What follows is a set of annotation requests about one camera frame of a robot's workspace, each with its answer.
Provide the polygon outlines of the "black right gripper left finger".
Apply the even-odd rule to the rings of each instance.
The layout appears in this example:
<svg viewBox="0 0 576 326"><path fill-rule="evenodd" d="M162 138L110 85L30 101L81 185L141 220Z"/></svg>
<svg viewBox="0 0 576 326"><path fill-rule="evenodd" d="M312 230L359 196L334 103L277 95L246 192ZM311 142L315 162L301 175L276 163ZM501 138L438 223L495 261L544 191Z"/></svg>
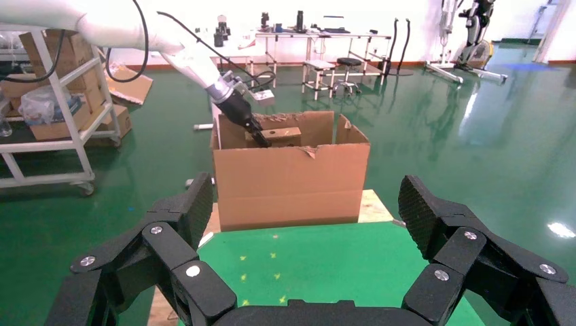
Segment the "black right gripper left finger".
<svg viewBox="0 0 576 326"><path fill-rule="evenodd" d="M214 325L237 297L198 254L212 211L208 173L182 194L157 200L133 228L73 260L46 325L117 325L151 287L186 325Z"/></svg>

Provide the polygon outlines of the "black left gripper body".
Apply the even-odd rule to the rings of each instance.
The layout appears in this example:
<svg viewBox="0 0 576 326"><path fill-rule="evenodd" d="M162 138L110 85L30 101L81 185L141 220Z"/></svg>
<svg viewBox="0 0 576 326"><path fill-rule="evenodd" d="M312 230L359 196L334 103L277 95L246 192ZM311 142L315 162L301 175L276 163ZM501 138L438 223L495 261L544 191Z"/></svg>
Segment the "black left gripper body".
<svg viewBox="0 0 576 326"><path fill-rule="evenodd" d="M262 126L253 117L250 103L237 90L221 103L217 103L221 112L234 124L245 128L248 132L262 131Z"/></svg>

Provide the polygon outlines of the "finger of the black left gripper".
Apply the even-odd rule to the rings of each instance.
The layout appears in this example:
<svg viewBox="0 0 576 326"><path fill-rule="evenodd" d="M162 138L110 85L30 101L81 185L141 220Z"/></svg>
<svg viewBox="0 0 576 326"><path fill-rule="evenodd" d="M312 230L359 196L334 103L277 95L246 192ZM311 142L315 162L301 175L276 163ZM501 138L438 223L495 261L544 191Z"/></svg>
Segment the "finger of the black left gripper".
<svg viewBox="0 0 576 326"><path fill-rule="evenodd" d="M250 121L250 135L260 147L271 146L271 142L264 136L263 128L257 120Z"/></svg>

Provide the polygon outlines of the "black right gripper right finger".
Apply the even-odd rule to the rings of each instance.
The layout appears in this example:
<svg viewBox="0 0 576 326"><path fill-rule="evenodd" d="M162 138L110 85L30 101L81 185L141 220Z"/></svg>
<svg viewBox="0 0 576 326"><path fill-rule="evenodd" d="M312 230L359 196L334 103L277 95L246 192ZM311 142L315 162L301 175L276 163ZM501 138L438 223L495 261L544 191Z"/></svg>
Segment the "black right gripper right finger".
<svg viewBox="0 0 576 326"><path fill-rule="evenodd" d="M427 266L402 308L445 325L466 291L510 325L574 325L575 287L563 268L491 232L464 204L405 176L399 214Z"/></svg>

